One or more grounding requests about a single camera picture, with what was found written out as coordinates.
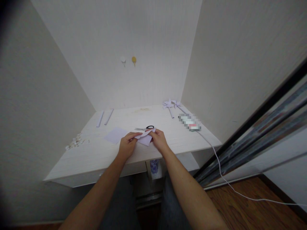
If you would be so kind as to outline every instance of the desk surface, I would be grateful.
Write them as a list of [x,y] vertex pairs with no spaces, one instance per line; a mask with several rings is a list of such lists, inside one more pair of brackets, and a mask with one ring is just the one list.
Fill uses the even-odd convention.
[[[163,109],[161,105],[116,109],[108,124],[104,125],[110,112],[105,111],[99,128],[96,125],[101,112],[96,112],[81,131],[81,138],[86,141],[79,147],[66,151],[45,180],[107,168],[115,159],[119,148],[119,142],[115,145],[104,139],[114,127],[120,127],[127,132],[136,132],[134,128],[153,125],[164,132],[167,143],[175,154],[211,147],[197,132],[189,132],[181,124],[178,119],[178,115],[182,113],[181,110],[178,108],[171,108],[171,110],[175,116],[174,119],[171,118],[169,110]],[[201,133],[213,146],[221,145],[221,142],[204,125],[201,126]],[[148,147],[137,143],[127,164],[161,157],[153,143],[150,143]]]

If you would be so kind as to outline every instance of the paper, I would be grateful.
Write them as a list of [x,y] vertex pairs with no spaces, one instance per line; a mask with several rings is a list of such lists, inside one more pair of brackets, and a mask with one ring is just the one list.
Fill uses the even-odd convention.
[[121,138],[123,138],[128,131],[121,129],[120,127],[115,127],[111,132],[105,136],[105,140],[110,141],[113,144],[117,144]]
[[174,103],[174,107],[178,107],[183,113],[188,114],[181,106],[182,104],[180,102],[177,102],[175,100],[172,100],[172,103]]
[[111,117],[111,115],[112,115],[112,113],[113,113],[113,110],[114,110],[114,109],[111,110],[110,115],[109,115],[108,119],[107,119],[106,122],[105,122],[105,125],[107,125],[107,123],[108,123],[108,121],[109,121],[109,119],[110,119],[110,117]]
[[172,101],[169,99],[168,102],[163,102],[163,109],[173,107]]
[[142,135],[139,135],[139,136],[136,136],[135,138],[138,139],[138,142],[143,144],[143,145],[146,145],[146,146],[149,146],[150,144],[150,141],[152,139],[152,136],[148,135],[151,131],[155,132],[156,131],[156,128],[154,129],[151,129],[145,133],[143,133]]
[[98,120],[98,122],[97,122],[97,125],[96,125],[97,128],[100,126],[100,123],[101,123],[101,120],[102,120],[103,113],[104,113],[104,111],[101,112],[101,116],[100,116],[100,118],[99,118],[99,120]]
[[172,111],[170,110],[170,108],[173,107],[172,101],[169,99],[168,102],[163,102],[162,105],[163,105],[163,109],[165,109],[165,108],[169,109],[170,115],[172,116],[172,118],[174,118],[174,115],[173,115]]

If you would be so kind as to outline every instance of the scissors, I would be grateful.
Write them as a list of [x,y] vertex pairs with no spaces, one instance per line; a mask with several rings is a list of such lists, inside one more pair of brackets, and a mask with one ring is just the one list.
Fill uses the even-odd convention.
[[147,126],[145,129],[135,128],[134,130],[143,130],[143,131],[146,131],[147,129],[152,129],[152,128],[154,128],[154,126]]

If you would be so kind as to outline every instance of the leg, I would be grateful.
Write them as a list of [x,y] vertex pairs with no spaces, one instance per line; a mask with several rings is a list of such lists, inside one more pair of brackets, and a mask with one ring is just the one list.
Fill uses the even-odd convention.
[[192,229],[175,195],[169,173],[166,173],[159,229]]
[[100,229],[141,229],[132,193],[130,177],[121,177]]

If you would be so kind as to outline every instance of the white wall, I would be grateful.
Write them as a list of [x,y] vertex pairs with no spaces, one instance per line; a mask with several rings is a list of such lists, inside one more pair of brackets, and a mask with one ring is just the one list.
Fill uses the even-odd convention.
[[[285,137],[279,142],[266,149],[259,156],[240,166],[232,172],[226,174],[226,180],[236,180],[243,177],[251,176],[265,172],[266,170],[278,166],[284,162],[298,157],[307,152],[307,127],[303,127],[299,131]],[[224,183],[222,178],[212,182],[208,186]]]
[[84,193],[42,180],[95,110],[32,4],[16,7],[1,34],[1,198],[13,223],[62,220]]
[[97,111],[181,99],[201,0],[31,1]]
[[[264,173],[295,203],[307,204],[307,155]],[[307,212],[307,206],[301,206]]]
[[182,103],[224,143],[304,60],[307,1],[203,1]]

